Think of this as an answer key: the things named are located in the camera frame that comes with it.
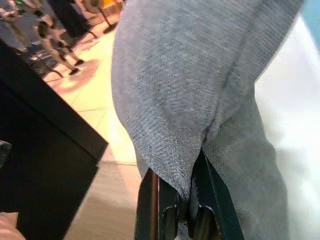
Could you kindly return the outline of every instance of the tiled floor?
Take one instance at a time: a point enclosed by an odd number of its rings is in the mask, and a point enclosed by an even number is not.
[[[69,76],[70,70],[62,64],[55,69],[61,78],[51,72],[44,81],[63,98],[84,120],[86,120],[112,148],[113,161],[121,164],[136,164],[132,142],[119,122],[112,100],[111,62],[115,32],[103,34],[106,24],[101,23],[92,30],[98,39],[88,34],[74,48],[76,55],[85,63],[81,71]],[[70,63],[74,60],[66,57]]]

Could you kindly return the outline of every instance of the black metal frame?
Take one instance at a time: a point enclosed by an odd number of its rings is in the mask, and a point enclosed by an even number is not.
[[[191,204],[196,212],[189,211]],[[174,240],[178,223],[187,225],[193,240],[244,240],[229,190],[202,151],[187,202],[151,169],[142,180],[134,239]]]

